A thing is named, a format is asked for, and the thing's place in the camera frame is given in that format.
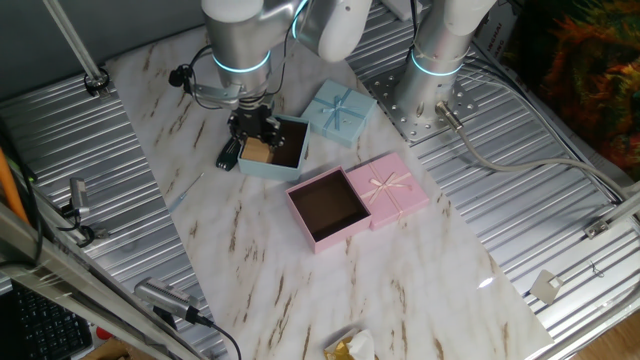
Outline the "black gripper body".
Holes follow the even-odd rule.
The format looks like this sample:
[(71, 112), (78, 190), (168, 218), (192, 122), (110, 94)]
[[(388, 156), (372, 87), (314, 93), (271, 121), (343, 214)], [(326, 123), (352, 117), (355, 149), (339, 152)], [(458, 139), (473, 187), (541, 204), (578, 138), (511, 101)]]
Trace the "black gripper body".
[(231, 112), (228, 124), (232, 135), (242, 141), (248, 137), (260, 141), (281, 140), (281, 123), (267, 105), (253, 109), (238, 107)]

